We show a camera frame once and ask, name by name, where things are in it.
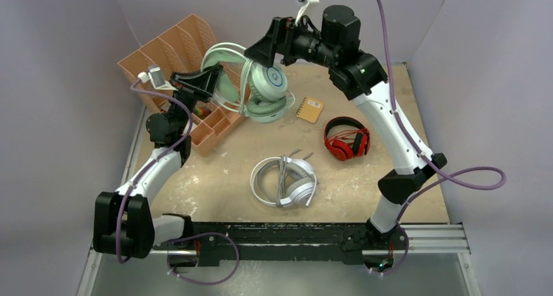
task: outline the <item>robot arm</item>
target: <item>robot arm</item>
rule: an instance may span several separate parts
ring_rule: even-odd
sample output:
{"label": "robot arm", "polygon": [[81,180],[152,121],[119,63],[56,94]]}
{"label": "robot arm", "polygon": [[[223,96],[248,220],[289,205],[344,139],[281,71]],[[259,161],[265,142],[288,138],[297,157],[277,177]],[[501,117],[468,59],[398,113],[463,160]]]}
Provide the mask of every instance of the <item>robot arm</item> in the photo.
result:
{"label": "robot arm", "polygon": [[[222,65],[188,74],[174,72],[166,82],[158,67],[139,77],[152,81],[156,89],[173,90],[174,99],[192,111],[198,101],[208,101],[213,95]],[[97,252],[116,254],[116,232],[119,208],[125,200],[127,220],[121,223],[121,255],[145,258],[153,245],[178,239],[191,233],[189,216],[163,215],[152,219],[150,206],[165,182],[178,171],[190,156],[191,137],[184,139],[188,120],[186,111],[171,104],[167,112],[152,114],[146,129],[155,148],[148,161],[115,192],[102,192],[96,199],[93,246]]]}
{"label": "robot arm", "polygon": [[[267,34],[249,47],[245,56],[265,67],[271,67],[279,53],[285,66],[304,59],[328,68],[334,86],[372,123],[394,164],[394,169],[378,182],[382,196],[367,222],[369,232],[381,237],[394,229],[407,199],[435,171],[417,154],[395,121],[391,102],[396,100],[390,99],[387,75],[373,55],[359,49],[361,22],[353,10],[342,5],[327,7],[321,30],[307,16],[300,19],[297,23],[292,17],[273,18]],[[444,167],[444,155],[433,153],[424,145],[399,105],[396,110],[425,156],[431,156],[438,168]]]}

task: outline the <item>red headphones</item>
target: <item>red headphones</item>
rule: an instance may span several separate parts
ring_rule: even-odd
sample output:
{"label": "red headphones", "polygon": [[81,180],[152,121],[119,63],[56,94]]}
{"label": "red headphones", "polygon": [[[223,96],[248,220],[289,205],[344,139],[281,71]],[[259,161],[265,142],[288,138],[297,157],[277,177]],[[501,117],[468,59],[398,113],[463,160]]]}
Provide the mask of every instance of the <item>red headphones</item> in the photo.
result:
{"label": "red headphones", "polygon": [[[348,125],[357,130],[338,132],[327,138],[332,128],[338,125]],[[348,136],[355,135],[352,141]],[[345,161],[353,157],[366,155],[370,146],[370,133],[359,121],[350,117],[337,117],[330,120],[325,127],[325,146],[338,160]]]}

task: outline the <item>mint green headphones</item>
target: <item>mint green headphones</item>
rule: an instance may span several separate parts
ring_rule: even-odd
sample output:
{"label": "mint green headphones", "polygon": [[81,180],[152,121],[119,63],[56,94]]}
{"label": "mint green headphones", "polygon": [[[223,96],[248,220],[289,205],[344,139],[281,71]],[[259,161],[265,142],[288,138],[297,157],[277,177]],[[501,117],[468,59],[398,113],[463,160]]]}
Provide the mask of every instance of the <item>mint green headphones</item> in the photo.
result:
{"label": "mint green headphones", "polygon": [[[242,53],[223,46],[231,46],[245,50],[235,43],[215,44],[205,53],[202,60],[202,70],[217,62],[243,64],[240,75],[240,93],[236,90],[227,74],[219,76],[215,88],[214,99],[227,110],[238,112],[250,117],[258,123],[271,123],[280,119],[295,103],[294,95],[288,91],[288,81],[282,69],[275,65],[265,68],[246,58]],[[250,84],[250,98],[245,101],[247,83]],[[231,108],[226,103],[238,106]]]}

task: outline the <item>silver headphones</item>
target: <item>silver headphones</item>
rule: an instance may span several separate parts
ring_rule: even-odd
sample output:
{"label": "silver headphones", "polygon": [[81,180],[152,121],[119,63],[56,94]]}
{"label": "silver headphones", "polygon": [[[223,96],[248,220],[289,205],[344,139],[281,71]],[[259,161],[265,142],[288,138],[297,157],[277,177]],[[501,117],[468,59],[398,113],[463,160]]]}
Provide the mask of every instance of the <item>silver headphones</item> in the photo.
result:
{"label": "silver headphones", "polygon": [[[263,190],[260,181],[269,169],[280,166],[278,192],[275,201],[269,201],[270,197]],[[287,176],[292,177],[295,182],[284,190],[284,181]],[[255,189],[259,186],[267,200],[261,198]],[[305,203],[309,206],[317,186],[317,177],[314,168],[303,159],[294,159],[288,156],[271,157],[260,161],[253,169],[250,176],[250,187],[255,197],[265,205],[271,207],[289,207],[296,203]]]}

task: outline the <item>headphones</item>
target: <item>headphones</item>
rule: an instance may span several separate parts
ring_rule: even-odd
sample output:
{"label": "headphones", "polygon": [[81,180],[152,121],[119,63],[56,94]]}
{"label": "headphones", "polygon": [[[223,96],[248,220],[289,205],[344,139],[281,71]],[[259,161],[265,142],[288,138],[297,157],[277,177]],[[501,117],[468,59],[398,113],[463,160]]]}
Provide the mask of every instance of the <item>headphones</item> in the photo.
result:
{"label": "headphones", "polygon": [[[244,46],[230,42],[215,44],[203,56],[201,70],[220,61],[242,63],[240,93],[236,91],[228,75],[221,74],[213,98],[223,108],[250,117],[258,123],[271,123],[282,118],[295,103],[295,96],[288,91],[288,80],[282,69],[278,65],[265,68],[246,58],[243,53],[223,46],[246,50]],[[246,102],[246,85],[248,83],[251,94]],[[286,97],[286,93],[291,95],[291,99]],[[239,109],[228,107],[225,105],[226,102]]]}
{"label": "headphones", "polygon": [[[328,137],[332,128],[338,125],[348,125],[357,130],[342,131]],[[344,140],[350,140],[348,136],[355,134],[355,139],[346,143]],[[330,120],[325,127],[325,146],[336,159],[345,161],[353,157],[366,155],[370,147],[370,133],[359,121],[350,117],[337,117]]]}
{"label": "headphones", "polygon": [[[279,165],[280,177],[277,197],[275,201],[268,201],[270,198],[263,190],[260,181],[270,168]],[[284,191],[284,181],[288,175],[294,179],[294,183]],[[259,197],[256,193],[256,183],[268,200]],[[308,207],[315,194],[316,186],[317,177],[315,176],[313,167],[303,159],[292,159],[288,156],[263,159],[254,167],[252,175],[250,176],[250,187],[255,197],[260,202],[271,207],[289,207],[296,203],[304,203],[305,206]]]}

